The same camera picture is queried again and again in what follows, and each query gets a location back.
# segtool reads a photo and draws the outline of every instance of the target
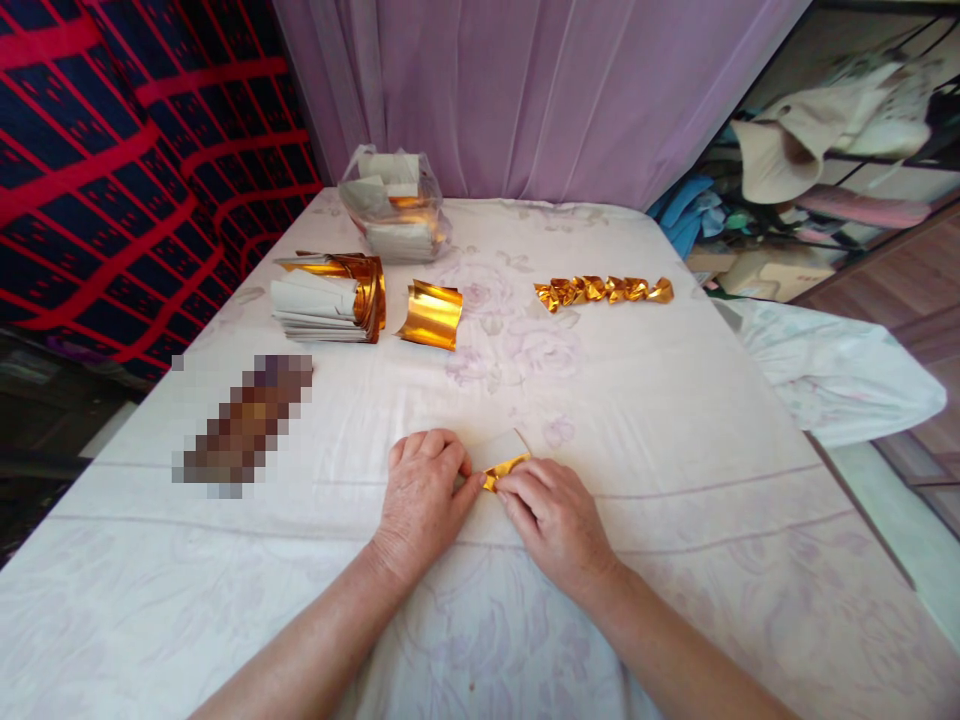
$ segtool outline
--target finger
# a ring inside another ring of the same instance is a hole
[[[480,497],[480,491],[483,490],[483,481],[485,479],[483,473],[471,475],[467,478],[463,486],[454,493],[453,513],[459,522],[462,523],[467,519],[470,509],[477,502],[477,498]]]
[[[457,440],[457,436],[452,430],[436,428],[427,433],[423,439],[423,445],[420,446],[420,454],[427,457],[437,457],[440,452],[450,443]]]
[[[527,547],[540,538],[540,529],[537,527],[537,519],[530,512],[530,508],[524,504],[519,496],[505,490],[497,490],[497,497],[503,503],[504,510],[507,511],[507,517],[520,534],[520,539]]]
[[[420,449],[420,446],[423,445],[424,438],[427,437],[425,432],[414,433],[407,438],[407,442],[403,446],[403,459],[409,460],[414,455],[417,454],[417,451]]]
[[[550,458],[533,458],[517,465],[514,472],[517,470],[530,473],[548,488],[555,488],[562,481],[564,467]]]
[[[506,477],[497,480],[495,488],[498,493],[505,490],[508,493],[519,495],[538,520],[544,519],[549,513],[550,489],[528,472],[514,470]]]
[[[400,458],[403,457],[403,446],[407,444],[406,438],[400,438],[394,443],[393,447],[390,448],[390,455],[387,459],[387,466],[393,470],[397,464],[400,462]]]
[[[459,440],[447,445],[437,459],[440,461],[440,466],[445,474],[453,477],[457,472],[460,472],[465,477],[470,476],[470,457],[467,455],[467,449]]]

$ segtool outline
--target lavender curtain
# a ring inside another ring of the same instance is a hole
[[[646,209],[809,0],[276,0],[322,153],[423,151],[448,197]]]

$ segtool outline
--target chain of gold paper ingots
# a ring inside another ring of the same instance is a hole
[[[620,302],[648,300],[666,304],[673,300],[673,284],[666,278],[650,287],[643,278],[608,277],[606,282],[596,275],[584,275],[572,280],[554,278],[549,285],[534,283],[540,302],[552,313],[561,306],[584,305],[606,299],[611,305]]]

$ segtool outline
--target white sheet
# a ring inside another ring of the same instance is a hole
[[[270,260],[360,249],[335,190],[310,204],[0,574],[0,715],[186,715],[369,538],[390,445],[445,426],[468,445],[516,427],[577,469],[621,557],[802,716],[948,717],[960,660],[652,221],[444,211],[450,255],[385,268],[379,345],[301,346],[270,317]],[[532,283],[578,274],[666,275],[677,299],[548,315]],[[412,277],[464,294],[455,354],[392,336]],[[174,485],[253,355],[300,352],[312,400],[263,482],[242,500]],[[656,717],[492,496],[342,715]]]

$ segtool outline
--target white tablecloth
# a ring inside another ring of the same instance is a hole
[[[379,345],[301,346],[270,263],[360,250],[324,190],[0,574],[0,716],[183,716],[372,534],[386,452],[510,427],[578,470],[621,557],[805,717],[946,718],[960,660],[736,338],[640,213],[448,201],[454,248],[388,267]],[[669,306],[546,313],[534,282],[673,280]],[[400,341],[411,277],[460,288],[449,354]],[[311,401],[240,500],[171,482],[255,354],[313,353]],[[362,717],[655,717],[492,496],[379,642]]]

